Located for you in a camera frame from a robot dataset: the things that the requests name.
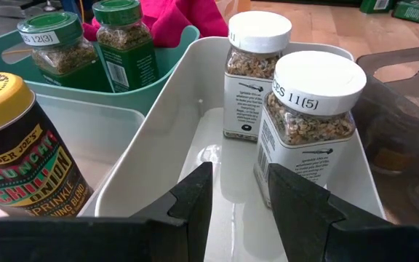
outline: basket handle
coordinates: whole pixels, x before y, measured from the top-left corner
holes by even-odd
[[[34,68],[33,61],[26,57],[13,64],[8,64],[2,59],[2,52],[22,43],[22,38],[17,31],[12,31],[0,36],[0,71],[10,72],[19,76],[24,76],[24,71]]]
[[[187,47],[199,38],[200,31],[193,25],[187,25],[182,30],[179,45],[175,48],[175,50],[183,54],[187,50]]]

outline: jar label text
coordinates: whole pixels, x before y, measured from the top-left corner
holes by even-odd
[[[225,74],[225,132],[257,137],[263,99],[271,91],[270,79]]]
[[[315,111],[318,108],[319,101],[307,96],[306,94],[295,92],[294,90],[286,90],[276,79],[273,80],[272,89],[277,98],[286,106],[298,110],[303,108],[309,111]]]
[[[29,215],[75,215],[91,189],[60,139],[37,124],[14,148],[0,154],[0,207]]]
[[[153,42],[129,50],[100,44],[114,92],[127,92],[153,84],[159,79]]]
[[[59,44],[59,39],[54,31],[44,33],[20,33],[22,40],[33,47]]]

